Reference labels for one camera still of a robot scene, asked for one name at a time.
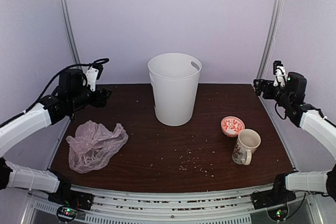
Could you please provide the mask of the translucent pink plastic bag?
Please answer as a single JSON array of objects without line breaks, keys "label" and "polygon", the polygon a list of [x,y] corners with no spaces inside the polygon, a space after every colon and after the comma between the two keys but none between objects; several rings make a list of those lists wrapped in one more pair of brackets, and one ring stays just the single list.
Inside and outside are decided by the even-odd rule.
[{"label": "translucent pink plastic bag", "polygon": [[91,120],[77,127],[74,136],[67,136],[69,168],[85,174],[106,167],[110,159],[127,143],[128,134],[118,123],[113,131]]}]

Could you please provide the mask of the white plastic trash bin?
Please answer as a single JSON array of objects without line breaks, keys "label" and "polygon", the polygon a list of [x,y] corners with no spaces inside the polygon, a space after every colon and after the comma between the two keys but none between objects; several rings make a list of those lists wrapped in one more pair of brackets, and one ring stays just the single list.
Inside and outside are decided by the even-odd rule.
[{"label": "white plastic trash bin", "polygon": [[155,116],[161,123],[181,126],[192,118],[201,69],[198,59],[182,53],[149,60]]}]

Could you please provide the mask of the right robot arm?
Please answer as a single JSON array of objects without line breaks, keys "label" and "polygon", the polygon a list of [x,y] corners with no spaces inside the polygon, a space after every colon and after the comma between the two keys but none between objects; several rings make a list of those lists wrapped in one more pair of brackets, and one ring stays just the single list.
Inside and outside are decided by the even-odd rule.
[{"label": "right robot arm", "polygon": [[[309,133],[335,157],[335,124],[322,111],[305,103],[306,78],[297,72],[276,76],[274,81],[255,79],[255,94],[274,100],[284,108],[283,120],[289,119],[296,127]],[[279,204],[293,191],[320,193],[335,199],[335,167],[329,171],[292,172],[276,176],[269,192],[272,203]]]}]

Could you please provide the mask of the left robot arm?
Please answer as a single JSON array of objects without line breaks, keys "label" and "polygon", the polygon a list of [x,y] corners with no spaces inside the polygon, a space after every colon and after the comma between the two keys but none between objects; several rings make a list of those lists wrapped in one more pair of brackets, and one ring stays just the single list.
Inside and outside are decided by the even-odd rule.
[{"label": "left robot arm", "polygon": [[88,64],[83,72],[75,65],[59,71],[58,86],[51,95],[41,94],[25,111],[1,124],[1,189],[10,187],[41,190],[52,194],[64,205],[71,205],[76,197],[71,183],[61,174],[36,170],[7,161],[5,154],[35,132],[55,125],[65,117],[90,105],[104,108],[111,96],[108,89],[99,90],[96,82],[103,71],[101,63]]}]

